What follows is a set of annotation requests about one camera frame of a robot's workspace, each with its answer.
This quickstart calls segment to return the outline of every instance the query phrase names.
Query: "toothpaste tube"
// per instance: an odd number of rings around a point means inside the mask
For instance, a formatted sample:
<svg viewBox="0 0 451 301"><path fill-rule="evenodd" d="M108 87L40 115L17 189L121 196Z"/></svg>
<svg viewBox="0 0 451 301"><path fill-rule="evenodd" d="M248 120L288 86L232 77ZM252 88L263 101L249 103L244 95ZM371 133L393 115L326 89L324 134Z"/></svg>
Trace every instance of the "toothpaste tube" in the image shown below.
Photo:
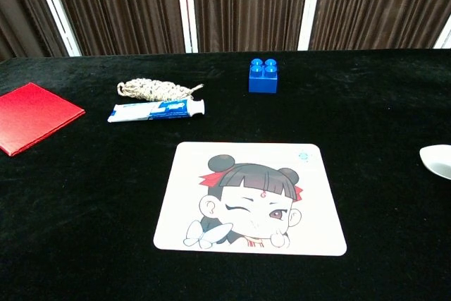
<svg viewBox="0 0 451 301"><path fill-rule="evenodd" d="M180 99L172 102L142 102L115 105L108 122L189 118L198 113L205 114L204 100L198 102L192 99Z"/></svg>

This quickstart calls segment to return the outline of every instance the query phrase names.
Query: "red folder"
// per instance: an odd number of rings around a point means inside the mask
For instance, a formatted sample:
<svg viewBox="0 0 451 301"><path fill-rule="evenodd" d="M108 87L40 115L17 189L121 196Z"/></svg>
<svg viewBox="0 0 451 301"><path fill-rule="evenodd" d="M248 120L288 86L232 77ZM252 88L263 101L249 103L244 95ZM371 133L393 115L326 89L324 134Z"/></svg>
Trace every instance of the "red folder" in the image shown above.
<svg viewBox="0 0 451 301"><path fill-rule="evenodd" d="M85 113L29 83L0 97L0 149L14 156Z"/></svg>

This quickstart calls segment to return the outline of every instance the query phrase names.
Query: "hair bun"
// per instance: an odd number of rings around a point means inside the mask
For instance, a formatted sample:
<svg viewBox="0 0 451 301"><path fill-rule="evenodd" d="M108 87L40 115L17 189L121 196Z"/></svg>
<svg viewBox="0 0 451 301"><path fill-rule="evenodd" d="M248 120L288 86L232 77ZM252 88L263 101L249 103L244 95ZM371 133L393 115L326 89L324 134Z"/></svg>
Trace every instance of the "hair bun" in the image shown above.
<svg viewBox="0 0 451 301"><path fill-rule="evenodd" d="M213 172L223 172L232 168L235 164L235 159L230 155L222 154L216 155L209 160L209 168Z"/></svg>
<svg viewBox="0 0 451 301"><path fill-rule="evenodd" d="M289 178L293 185L296 185L297 181L299 181L299 176L291 168L281 168L279 169L279 172L281 172L284 176Z"/></svg>

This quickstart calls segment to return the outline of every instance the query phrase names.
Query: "twisted rope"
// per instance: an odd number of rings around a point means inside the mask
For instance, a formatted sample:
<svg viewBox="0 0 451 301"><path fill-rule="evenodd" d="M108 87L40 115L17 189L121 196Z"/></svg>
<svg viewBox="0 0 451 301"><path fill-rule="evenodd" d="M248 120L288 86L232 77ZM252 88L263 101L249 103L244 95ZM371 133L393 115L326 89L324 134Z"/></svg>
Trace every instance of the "twisted rope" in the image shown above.
<svg viewBox="0 0 451 301"><path fill-rule="evenodd" d="M190 89L169 81L138 78L118 83L118 94L122 97L145 99L148 102L167 102L184 98L193 99L192 93L203 86L204 84L200 84Z"/></svg>

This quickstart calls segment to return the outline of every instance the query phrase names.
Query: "blue lego brick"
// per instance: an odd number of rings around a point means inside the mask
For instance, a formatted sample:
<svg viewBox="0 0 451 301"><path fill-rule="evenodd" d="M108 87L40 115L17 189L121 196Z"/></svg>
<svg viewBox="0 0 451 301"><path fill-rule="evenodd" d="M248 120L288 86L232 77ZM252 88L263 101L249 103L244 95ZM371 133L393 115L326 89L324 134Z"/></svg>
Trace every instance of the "blue lego brick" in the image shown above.
<svg viewBox="0 0 451 301"><path fill-rule="evenodd" d="M249 92L276 93L278 81L277 63L268 59L263 64L261 59L251 61L249 67Z"/></svg>

